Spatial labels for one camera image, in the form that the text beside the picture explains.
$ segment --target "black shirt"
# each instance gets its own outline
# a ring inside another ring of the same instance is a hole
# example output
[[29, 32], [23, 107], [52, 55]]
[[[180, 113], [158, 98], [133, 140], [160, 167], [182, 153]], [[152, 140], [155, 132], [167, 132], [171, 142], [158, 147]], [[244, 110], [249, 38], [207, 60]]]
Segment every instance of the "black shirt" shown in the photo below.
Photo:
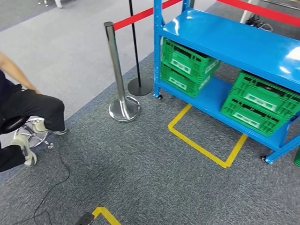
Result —
[[14, 84], [5, 78], [5, 73], [0, 70], [0, 105], [8, 100], [14, 90]]

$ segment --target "knee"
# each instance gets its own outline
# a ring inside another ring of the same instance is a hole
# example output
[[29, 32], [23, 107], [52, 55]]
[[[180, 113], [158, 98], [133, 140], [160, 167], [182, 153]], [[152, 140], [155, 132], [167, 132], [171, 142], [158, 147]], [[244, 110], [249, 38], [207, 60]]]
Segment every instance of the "knee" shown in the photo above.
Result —
[[54, 113], [63, 113], [65, 110], [65, 105], [62, 100], [55, 98], [54, 101], [53, 102], [52, 106], [52, 111]]

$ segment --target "person's arm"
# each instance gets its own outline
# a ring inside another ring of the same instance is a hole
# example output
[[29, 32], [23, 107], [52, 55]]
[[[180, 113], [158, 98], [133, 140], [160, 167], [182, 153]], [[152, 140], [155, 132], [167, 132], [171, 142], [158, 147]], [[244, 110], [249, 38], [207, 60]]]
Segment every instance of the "person's arm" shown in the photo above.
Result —
[[39, 93], [39, 91], [38, 91], [35, 86], [33, 86], [30, 81], [29, 81], [16, 64], [14, 64], [13, 61], [10, 60], [8, 57], [5, 56], [2, 52], [0, 52], [0, 68], [24, 87], [35, 90], [35, 92]]

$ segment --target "stanchion base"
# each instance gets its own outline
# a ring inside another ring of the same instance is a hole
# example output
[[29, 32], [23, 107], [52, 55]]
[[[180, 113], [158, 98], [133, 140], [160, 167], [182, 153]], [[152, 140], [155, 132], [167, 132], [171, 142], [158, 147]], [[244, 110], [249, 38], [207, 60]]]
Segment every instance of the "stanchion base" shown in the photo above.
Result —
[[115, 100], [109, 105], [109, 111], [109, 115], [113, 119], [118, 122], [127, 123], [136, 118], [140, 111], [140, 105], [135, 98], [126, 96], [124, 102], [118, 99]]
[[152, 81], [147, 78], [141, 78], [142, 87], [139, 86], [138, 78], [135, 78], [129, 82], [128, 91], [135, 96], [145, 96], [149, 94], [152, 90]]

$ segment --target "yellow floor tape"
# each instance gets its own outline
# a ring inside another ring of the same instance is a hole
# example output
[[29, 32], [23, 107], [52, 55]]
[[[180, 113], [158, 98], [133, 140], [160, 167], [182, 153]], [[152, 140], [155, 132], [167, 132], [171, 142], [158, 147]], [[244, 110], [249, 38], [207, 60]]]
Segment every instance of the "yellow floor tape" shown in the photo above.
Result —
[[100, 214], [103, 214], [104, 218], [106, 218], [109, 223], [112, 225], [121, 225], [119, 221], [115, 219], [114, 216], [112, 216], [109, 210], [107, 210], [105, 207], [96, 207], [93, 213], [92, 213], [95, 218], [98, 217]]
[[174, 126], [178, 123], [180, 119], [182, 119], [185, 113], [187, 113], [188, 110], [191, 108], [191, 105], [187, 105], [184, 109], [182, 109], [181, 112], [179, 112], [177, 116], [176, 116], [173, 121], [169, 123], [167, 128], [173, 134], [191, 145], [191, 147], [223, 167], [223, 168], [227, 168], [229, 167], [232, 164], [232, 162], [235, 159], [235, 157], [237, 155], [237, 153], [242, 148], [243, 143], [245, 143], [246, 139], [247, 138], [246, 135], [242, 135], [240, 137], [240, 139], [237, 142], [237, 144], [234, 147], [234, 149], [231, 151], [231, 153], [228, 157], [228, 159], [224, 162], [206, 149], [202, 148], [201, 146], [189, 139], [188, 137], [186, 137], [184, 134], [182, 134], [179, 132], [178, 130], [175, 129]]

